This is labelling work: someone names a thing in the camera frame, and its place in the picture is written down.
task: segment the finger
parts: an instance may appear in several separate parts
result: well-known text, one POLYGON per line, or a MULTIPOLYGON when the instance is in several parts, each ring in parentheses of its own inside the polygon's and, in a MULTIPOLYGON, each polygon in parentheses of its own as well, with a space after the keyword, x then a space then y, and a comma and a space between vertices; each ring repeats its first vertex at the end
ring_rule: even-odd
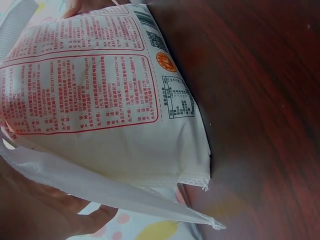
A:
POLYGON ((35 187, 37 187, 39 190, 41 190, 43 193, 46 193, 54 198, 60 198, 62 196, 67 196, 67 194, 57 188, 43 185, 41 183, 34 183, 35 187))
POLYGON ((117 214, 118 209, 110 206, 101 205, 98 210, 89 215, 78 215, 80 226, 77 235, 94 234, 112 220, 117 214))
POLYGON ((70 211, 74 213, 79 213, 81 210, 83 210, 88 204, 90 203, 87 200, 71 196, 71 195, 64 195, 61 197, 56 198, 56 200, 68 208, 70 211))
POLYGON ((63 18, 66 19, 76 15, 80 11, 82 4, 83 0, 66 0, 66 11, 63 14, 63 18))

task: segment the qr code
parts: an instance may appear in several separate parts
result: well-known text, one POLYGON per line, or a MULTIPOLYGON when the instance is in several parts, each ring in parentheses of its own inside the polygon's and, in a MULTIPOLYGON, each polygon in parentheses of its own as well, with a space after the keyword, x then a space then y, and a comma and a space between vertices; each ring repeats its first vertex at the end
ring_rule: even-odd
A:
POLYGON ((150 40, 152 47, 162 49, 163 51, 168 52, 168 50, 165 46, 165 43, 160 36, 158 36, 157 34, 154 34, 153 32, 150 32, 150 31, 146 31, 146 33, 148 34, 148 37, 149 37, 149 40, 150 40))

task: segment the orange circular logo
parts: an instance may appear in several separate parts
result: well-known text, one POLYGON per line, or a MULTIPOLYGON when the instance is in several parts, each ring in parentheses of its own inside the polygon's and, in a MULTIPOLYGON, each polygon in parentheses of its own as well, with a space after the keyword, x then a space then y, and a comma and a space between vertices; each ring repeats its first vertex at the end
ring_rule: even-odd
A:
POLYGON ((159 52, 156 55, 156 60, 158 61, 158 64, 160 64, 160 66, 163 67, 165 70, 172 73, 175 73, 177 71, 174 62, 165 53, 159 52))

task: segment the nutrition facts table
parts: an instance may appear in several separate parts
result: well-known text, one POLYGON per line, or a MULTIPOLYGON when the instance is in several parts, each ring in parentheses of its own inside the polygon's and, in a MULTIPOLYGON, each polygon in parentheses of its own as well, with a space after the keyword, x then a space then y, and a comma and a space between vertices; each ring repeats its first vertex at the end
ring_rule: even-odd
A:
POLYGON ((169 118, 194 117, 195 102, 185 82, 174 76, 162 76, 162 81, 162 96, 169 118))

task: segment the pink dot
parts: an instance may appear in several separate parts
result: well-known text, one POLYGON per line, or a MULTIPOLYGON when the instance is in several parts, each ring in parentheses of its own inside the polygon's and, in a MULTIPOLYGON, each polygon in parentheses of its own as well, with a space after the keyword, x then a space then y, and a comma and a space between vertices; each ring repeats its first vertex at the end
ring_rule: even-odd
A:
POLYGON ((126 224, 127 222, 130 221, 130 216, 127 213, 123 213, 117 218, 116 221, 118 224, 126 224))
POLYGON ((102 227, 99 231, 97 231, 96 233, 91 234, 90 236, 93 238, 101 238, 103 235, 106 234, 107 228, 106 226, 102 227))
POLYGON ((186 204, 186 201, 184 200, 184 197, 182 196, 181 192, 179 190, 176 190, 175 193, 175 199, 177 200, 178 203, 180 204, 186 204))
POLYGON ((122 232, 117 231, 112 235, 112 240, 121 240, 122 239, 122 232))

